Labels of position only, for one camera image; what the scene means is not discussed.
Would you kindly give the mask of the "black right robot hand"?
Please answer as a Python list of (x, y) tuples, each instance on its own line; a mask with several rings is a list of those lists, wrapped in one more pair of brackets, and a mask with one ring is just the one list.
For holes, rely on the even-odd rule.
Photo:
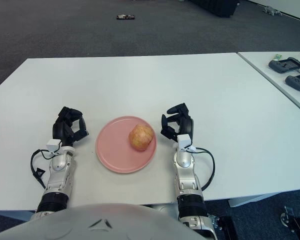
[[(189, 115), (189, 110), (185, 103), (178, 104), (166, 111), (169, 117), (164, 114), (161, 116), (161, 131), (160, 133), (169, 140), (178, 141), (179, 135), (189, 135), (190, 140), (193, 140), (194, 121)], [(168, 123), (176, 123), (179, 126), (178, 131), (168, 125)]]

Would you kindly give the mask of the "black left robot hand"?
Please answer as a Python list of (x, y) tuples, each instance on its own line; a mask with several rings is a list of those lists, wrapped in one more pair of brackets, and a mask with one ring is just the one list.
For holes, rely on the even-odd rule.
[[(79, 121), (79, 130), (73, 131), (72, 126), (75, 121)], [(52, 127), (53, 139), (61, 140), (62, 146), (72, 147), (74, 142), (88, 136), (83, 113), (79, 110), (64, 106), (58, 114), (58, 118)]]

